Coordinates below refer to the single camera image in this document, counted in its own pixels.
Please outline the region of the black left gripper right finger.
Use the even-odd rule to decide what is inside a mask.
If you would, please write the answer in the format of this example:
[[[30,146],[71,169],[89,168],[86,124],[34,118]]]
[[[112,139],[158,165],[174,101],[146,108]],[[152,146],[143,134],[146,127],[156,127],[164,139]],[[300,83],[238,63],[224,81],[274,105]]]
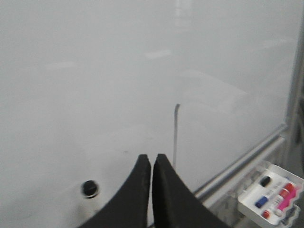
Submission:
[[[156,228],[227,228],[191,193],[165,154],[153,168],[152,208]]]

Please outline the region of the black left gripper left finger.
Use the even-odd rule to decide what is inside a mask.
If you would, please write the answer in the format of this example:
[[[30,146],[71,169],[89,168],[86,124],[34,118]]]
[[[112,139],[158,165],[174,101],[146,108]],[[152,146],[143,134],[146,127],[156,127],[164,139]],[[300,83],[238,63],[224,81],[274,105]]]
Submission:
[[[150,194],[151,164],[140,154],[117,193],[82,228],[145,228]]]

